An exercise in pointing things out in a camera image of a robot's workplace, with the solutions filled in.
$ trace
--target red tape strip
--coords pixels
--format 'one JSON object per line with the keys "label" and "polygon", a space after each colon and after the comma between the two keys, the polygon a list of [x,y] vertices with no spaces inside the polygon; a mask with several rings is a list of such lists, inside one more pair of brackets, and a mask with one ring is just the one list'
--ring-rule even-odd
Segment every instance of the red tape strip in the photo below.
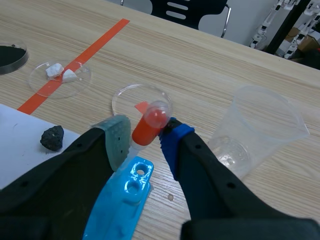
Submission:
{"label": "red tape strip", "polygon": [[[79,68],[79,64],[86,63],[93,55],[95,55],[107,42],[109,42],[118,32],[121,31],[130,21],[127,19],[121,19],[112,28],[103,34],[97,41],[89,46],[83,53],[70,62],[64,71],[70,69],[76,71]],[[47,100],[47,96],[50,96],[62,85],[62,75],[56,78],[56,80],[48,81],[42,88],[38,90],[32,97],[30,97],[24,104],[22,104],[17,110],[25,114],[32,114],[41,104]]]}

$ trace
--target white rock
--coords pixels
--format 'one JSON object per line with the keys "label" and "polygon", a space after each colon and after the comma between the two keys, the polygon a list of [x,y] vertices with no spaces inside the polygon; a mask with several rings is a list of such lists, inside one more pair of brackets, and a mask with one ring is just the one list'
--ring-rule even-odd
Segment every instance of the white rock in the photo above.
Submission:
{"label": "white rock", "polygon": [[64,67],[60,63],[55,63],[52,66],[48,67],[45,71],[48,75],[48,78],[51,80],[55,77],[60,76],[64,71]]}
{"label": "white rock", "polygon": [[76,80],[78,77],[77,75],[70,69],[66,70],[62,76],[63,83],[69,83]]}

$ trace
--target white robot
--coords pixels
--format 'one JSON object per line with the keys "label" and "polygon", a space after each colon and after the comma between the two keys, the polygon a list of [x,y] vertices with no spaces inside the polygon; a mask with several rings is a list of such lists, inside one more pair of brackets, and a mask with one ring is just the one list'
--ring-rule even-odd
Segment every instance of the white robot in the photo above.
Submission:
{"label": "white robot", "polygon": [[[259,26],[256,34],[253,36],[253,40],[250,43],[250,47],[255,49],[257,44],[260,43],[263,38],[266,37],[267,28],[270,26],[271,22],[275,18],[277,12],[280,8],[291,11],[295,5],[297,5],[300,0],[278,0],[276,4],[273,5],[270,13],[265,18],[263,24]],[[304,23],[304,27],[299,31],[299,33],[293,38],[290,46],[284,53],[284,58],[290,58],[298,48],[298,45],[302,43],[305,36],[310,32],[312,27],[320,19],[320,0],[313,0],[309,3],[308,7],[305,9],[304,14],[310,16],[310,19]]]}
{"label": "white robot", "polygon": [[298,48],[298,45],[302,43],[305,39],[306,35],[310,32],[313,26],[319,22],[320,19],[320,1],[311,1],[308,7],[305,9],[304,14],[307,16],[311,16],[310,19],[303,24],[303,28],[299,31],[299,33],[293,38],[290,43],[289,48],[284,53],[284,58],[290,58]]}
{"label": "white robot", "polygon": [[274,20],[276,14],[278,13],[281,7],[285,10],[291,11],[294,8],[294,5],[297,5],[299,2],[300,0],[278,0],[278,2],[275,3],[271,8],[270,13],[265,18],[263,23],[257,29],[257,32],[253,36],[253,40],[250,43],[250,47],[255,49],[257,44],[262,41],[263,37],[267,38],[267,28],[270,26],[271,22]]}

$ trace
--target clear plastic cup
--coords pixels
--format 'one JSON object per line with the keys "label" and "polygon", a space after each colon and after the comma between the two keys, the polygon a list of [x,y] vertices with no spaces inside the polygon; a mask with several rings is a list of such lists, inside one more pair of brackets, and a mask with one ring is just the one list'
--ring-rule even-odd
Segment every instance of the clear plastic cup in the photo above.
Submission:
{"label": "clear plastic cup", "polygon": [[208,143],[238,178],[290,142],[307,137],[301,114],[281,95],[259,86],[239,89]]}

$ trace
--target glass petri dish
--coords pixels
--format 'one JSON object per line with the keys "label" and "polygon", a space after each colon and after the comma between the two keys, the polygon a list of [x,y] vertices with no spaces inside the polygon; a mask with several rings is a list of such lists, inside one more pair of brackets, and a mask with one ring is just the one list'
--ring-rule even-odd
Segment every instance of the glass petri dish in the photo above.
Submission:
{"label": "glass petri dish", "polygon": [[[72,67],[76,69],[74,73],[77,78],[73,81],[63,82],[61,86],[58,87],[53,93],[49,93],[42,87],[50,81],[47,76],[46,69],[53,64],[59,63],[66,70],[66,66],[72,62]],[[49,60],[38,65],[30,74],[28,79],[28,84],[30,88],[37,94],[52,98],[52,99],[64,99],[72,97],[84,89],[86,89],[91,83],[91,70],[90,68],[77,61],[72,60]]]}
{"label": "glass petri dish", "polygon": [[154,101],[163,101],[168,104],[173,112],[170,96],[158,87],[146,84],[132,84],[117,91],[112,97],[113,115],[126,115],[131,122],[131,132],[135,129],[142,117],[142,113],[136,108],[138,104]]}
{"label": "glass petri dish", "polygon": [[0,37],[0,75],[12,73],[28,61],[26,44],[14,37]]}

